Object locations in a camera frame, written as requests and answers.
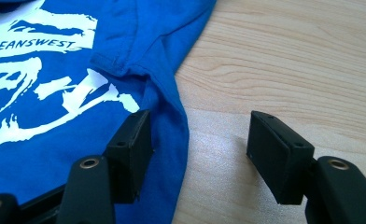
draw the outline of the wood grain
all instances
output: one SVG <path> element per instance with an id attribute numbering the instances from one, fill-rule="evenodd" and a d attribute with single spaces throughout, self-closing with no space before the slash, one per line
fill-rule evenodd
<path id="1" fill-rule="evenodd" d="M 190 150 L 174 223 L 306 222 L 246 158 L 251 110 L 366 175 L 366 0 L 219 0 L 176 81 Z"/>

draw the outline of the blue t-shirt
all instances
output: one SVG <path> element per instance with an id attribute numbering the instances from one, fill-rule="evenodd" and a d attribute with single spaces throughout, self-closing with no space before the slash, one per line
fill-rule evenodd
<path id="1" fill-rule="evenodd" d="M 118 223 L 170 223 L 189 129 L 174 74 L 215 0 L 0 1 L 0 193 L 25 203 L 102 154 L 125 118 L 151 112 L 140 201 Z"/>

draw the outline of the black plastic mount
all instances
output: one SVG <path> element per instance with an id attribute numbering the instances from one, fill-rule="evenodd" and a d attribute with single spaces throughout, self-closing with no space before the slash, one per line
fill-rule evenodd
<path id="1" fill-rule="evenodd" d="M 308 199 L 310 224 L 366 223 L 366 177 L 349 161 L 313 159 L 314 147 L 278 118 L 252 111 L 246 154 L 281 204 Z"/>
<path id="2" fill-rule="evenodd" d="M 76 161 L 65 186 L 18 205 L 0 194 L 0 224 L 115 223 L 114 203 L 133 203 L 153 153 L 149 111 L 131 114 L 104 155 Z"/>

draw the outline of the wooden table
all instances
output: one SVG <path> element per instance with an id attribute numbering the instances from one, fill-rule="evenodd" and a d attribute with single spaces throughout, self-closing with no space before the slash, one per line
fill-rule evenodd
<path id="1" fill-rule="evenodd" d="M 306 222 L 246 157 L 251 110 L 366 175 L 366 0 L 219 0 L 176 80 L 190 150 L 174 223 Z"/>

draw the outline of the white graphic print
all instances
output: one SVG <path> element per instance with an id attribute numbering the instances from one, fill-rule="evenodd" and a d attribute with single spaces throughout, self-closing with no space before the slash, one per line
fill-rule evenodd
<path id="1" fill-rule="evenodd" d="M 11 99 L 4 106 L 0 106 L 0 112 L 14 103 L 17 97 L 37 80 L 37 73 L 40 69 L 41 61 L 38 58 L 31 58 L 24 62 L 0 63 L 0 74 L 4 74 L 0 77 L 0 90 L 15 90 Z M 19 76 L 11 79 L 17 71 L 21 72 Z"/>
<path id="2" fill-rule="evenodd" d="M 43 4 L 44 0 L 31 1 L 12 12 L 0 14 L 0 59 L 4 59 L 0 63 L 0 92 L 9 94 L 8 97 L 0 97 L 0 114 L 6 113 L 27 93 L 35 94 L 39 103 L 51 95 L 60 97 L 59 106 L 65 114 L 33 127 L 23 127 L 20 121 L 24 115 L 9 109 L 12 112 L 3 114 L 4 118 L 0 119 L 0 145 L 26 141 L 46 133 L 103 102 L 119 102 L 132 113 L 139 110 L 131 94 L 119 93 L 116 86 L 91 69 L 87 69 L 87 74 L 82 74 L 84 78 L 79 81 L 73 81 L 70 76 L 56 76 L 47 82 L 37 83 L 44 59 L 41 55 L 26 57 L 27 54 L 39 51 L 66 54 L 91 49 L 97 23 L 97 19 L 88 15 L 48 12 L 41 9 Z M 86 99 L 96 91 L 102 94 L 87 102 Z"/>
<path id="3" fill-rule="evenodd" d="M 40 133 L 46 133 L 53 128 L 65 124 L 67 121 L 74 119 L 79 114 L 90 109 L 91 107 L 106 101 L 121 102 L 124 108 L 132 113 L 139 110 L 139 106 L 137 105 L 134 98 L 129 94 L 121 94 L 119 97 L 119 92 L 114 85 L 110 85 L 108 91 L 102 96 L 91 100 L 85 105 L 82 105 L 85 97 L 89 93 L 107 84 L 107 79 L 104 78 L 101 74 L 91 69 L 88 69 L 88 73 L 89 74 L 84 78 L 84 80 L 80 82 L 80 84 L 78 84 L 78 86 L 75 87 L 72 92 L 63 93 L 63 107 L 68 111 L 66 115 L 57 120 L 54 120 L 51 123 L 43 124 L 39 127 L 35 127 L 32 129 L 21 129 L 18 124 L 17 118 L 14 117 L 14 115 L 11 115 L 8 124 L 6 122 L 6 119 L 2 121 L 2 127 L 0 128 L 0 144 L 6 142 L 6 139 L 8 139 L 9 141 L 17 142 L 28 140 Z"/>
<path id="4" fill-rule="evenodd" d="M 57 51 L 66 53 L 91 49 L 97 20 L 87 15 L 53 14 L 40 7 L 43 1 L 23 4 L 13 12 L 0 14 L 0 58 L 22 55 L 34 51 Z M 24 24 L 50 25 L 58 30 L 76 28 L 81 34 L 42 34 L 35 27 Z"/>

